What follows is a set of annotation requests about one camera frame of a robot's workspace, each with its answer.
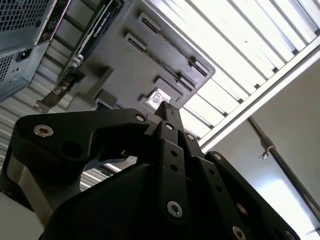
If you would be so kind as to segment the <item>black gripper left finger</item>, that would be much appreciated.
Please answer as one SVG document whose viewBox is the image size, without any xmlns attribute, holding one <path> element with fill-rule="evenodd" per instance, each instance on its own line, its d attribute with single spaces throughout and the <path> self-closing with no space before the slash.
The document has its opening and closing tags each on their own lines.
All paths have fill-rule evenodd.
<svg viewBox="0 0 320 240">
<path fill-rule="evenodd" d="M 182 163 L 172 106 L 27 115 L 13 129 L 1 172 L 6 195 L 45 228 L 66 201 L 134 165 Z"/>
</svg>

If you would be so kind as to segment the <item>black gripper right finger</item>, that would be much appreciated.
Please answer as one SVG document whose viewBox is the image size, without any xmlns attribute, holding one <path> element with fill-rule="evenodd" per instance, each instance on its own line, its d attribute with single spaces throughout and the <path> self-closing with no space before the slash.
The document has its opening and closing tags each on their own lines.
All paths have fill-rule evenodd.
<svg viewBox="0 0 320 240">
<path fill-rule="evenodd" d="M 216 151 L 204 154 L 185 132 L 180 111 L 172 108 L 190 179 L 194 229 L 199 238 L 215 240 L 298 240 L 293 228 L 240 173 Z"/>
</svg>

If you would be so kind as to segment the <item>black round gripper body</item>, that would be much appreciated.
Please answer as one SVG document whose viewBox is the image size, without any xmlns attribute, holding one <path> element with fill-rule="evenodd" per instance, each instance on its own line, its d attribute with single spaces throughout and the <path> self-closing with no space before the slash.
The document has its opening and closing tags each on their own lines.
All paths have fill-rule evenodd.
<svg viewBox="0 0 320 240">
<path fill-rule="evenodd" d="M 63 203 L 46 240 L 224 240 L 227 231 L 183 163 L 129 167 Z"/>
</svg>

